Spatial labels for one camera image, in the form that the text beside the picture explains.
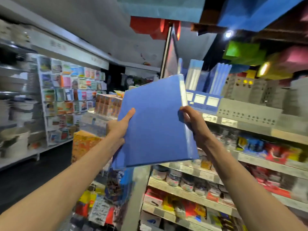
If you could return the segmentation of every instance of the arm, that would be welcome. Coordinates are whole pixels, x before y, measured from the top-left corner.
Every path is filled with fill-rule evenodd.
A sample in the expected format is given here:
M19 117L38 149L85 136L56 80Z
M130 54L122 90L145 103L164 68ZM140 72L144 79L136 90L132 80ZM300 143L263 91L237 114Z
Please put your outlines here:
M54 231L72 211L95 176L124 143L128 122L135 110L108 123L106 138L80 160L0 215L0 230Z
M211 134L202 116L181 107L191 122L198 147L210 157L249 231L307 230L306 226L255 178Z

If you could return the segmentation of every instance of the hand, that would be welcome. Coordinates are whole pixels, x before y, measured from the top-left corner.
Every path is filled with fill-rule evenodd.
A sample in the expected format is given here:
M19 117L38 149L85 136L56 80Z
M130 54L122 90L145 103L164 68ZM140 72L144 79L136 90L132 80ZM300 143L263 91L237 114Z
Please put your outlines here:
M197 146L203 149L206 140L212 138L213 135L202 115L190 106L182 106L180 110L183 112L185 122L191 124Z
M132 108L121 121L111 120L107 123L107 134L113 135L119 139L126 134L129 120L135 114L136 110Z

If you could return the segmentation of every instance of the dark floor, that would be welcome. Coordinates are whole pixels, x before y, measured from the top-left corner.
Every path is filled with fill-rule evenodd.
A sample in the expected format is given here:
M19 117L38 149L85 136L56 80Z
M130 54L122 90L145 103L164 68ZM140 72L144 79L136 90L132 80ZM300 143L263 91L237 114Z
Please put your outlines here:
M0 214L71 164L72 142L0 171Z

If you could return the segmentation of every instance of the plastic folder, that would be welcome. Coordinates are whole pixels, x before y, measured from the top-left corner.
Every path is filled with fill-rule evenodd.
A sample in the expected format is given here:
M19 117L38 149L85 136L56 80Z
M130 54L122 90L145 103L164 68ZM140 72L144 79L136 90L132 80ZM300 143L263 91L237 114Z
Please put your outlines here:
M174 75L125 92L118 120L131 108L125 144L113 157L114 170L163 162L198 159L192 131L184 123L187 105L183 75Z

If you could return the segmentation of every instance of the store aisle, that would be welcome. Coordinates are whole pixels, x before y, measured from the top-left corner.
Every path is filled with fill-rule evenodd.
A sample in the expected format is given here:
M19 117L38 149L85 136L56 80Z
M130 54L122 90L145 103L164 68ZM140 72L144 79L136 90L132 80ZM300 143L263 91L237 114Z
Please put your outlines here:
M41 154L41 159L18 163L0 171L0 214L71 163L72 142Z

